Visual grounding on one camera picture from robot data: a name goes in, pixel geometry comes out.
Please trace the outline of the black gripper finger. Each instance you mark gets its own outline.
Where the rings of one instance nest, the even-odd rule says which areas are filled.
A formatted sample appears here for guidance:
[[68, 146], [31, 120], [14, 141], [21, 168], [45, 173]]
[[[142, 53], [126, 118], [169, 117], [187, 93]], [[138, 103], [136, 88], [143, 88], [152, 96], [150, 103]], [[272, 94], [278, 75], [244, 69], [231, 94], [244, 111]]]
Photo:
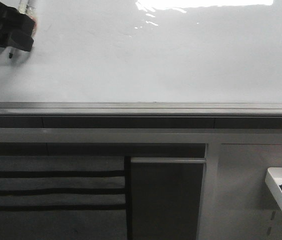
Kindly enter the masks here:
[[31, 35], [34, 27], [35, 21], [32, 18], [0, 2], [0, 34], [18, 30]]
[[30, 52], [33, 43], [33, 38], [20, 30], [0, 30], [0, 48], [12, 47], [24, 52]]

